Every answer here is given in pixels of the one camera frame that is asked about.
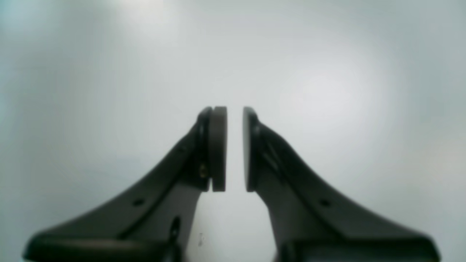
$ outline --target mounting hole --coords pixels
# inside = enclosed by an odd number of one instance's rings
[[[171,223],[171,227],[170,227],[170,239],[171,240],[175,240],[178,238],[180,226],[181,226],[181,219],[179,218],[179,216],[177,216],[173,219],[173,222]]]
[[[133,201],[133,206],[135,207],[141,206],[144,204],[144,202],[145,202],[144,198],[138,198]]]
[[[326,200],[326,199],[321,199],[321,200],[319,201],[319,203],[320,203],[321,206],[323,206],[323,207],[330,207],[330,206],[331,206],[330,202],[329,202],[328,200]]]

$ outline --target white wall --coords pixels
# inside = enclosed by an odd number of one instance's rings
[[[201,196],[192,262],[275,253],[244,187],[244,105],[341,192],[466,260],[463,1],[3,0],[0,26],[0,261],[137,181],[208,105],[228,107],[227,192]]]

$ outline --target white backdrop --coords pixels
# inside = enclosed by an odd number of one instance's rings
[[[227,192],[192,262],[270,262],[242,107],[341,192],[466,261],[466,4],[458,0],[0,1],[0,261],[150,170],[228,107]]]

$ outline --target black plastic bracket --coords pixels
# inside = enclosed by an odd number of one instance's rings
[[[102,206],[40,232],[24,258],[35,262],[178,262],[200,193],[225,191],[226,108],[196,124],[139,182]]]
[[[322,180],[245,107],[246,187],[268,207],[282,262],[437,262],[426,235],[388,221]]]

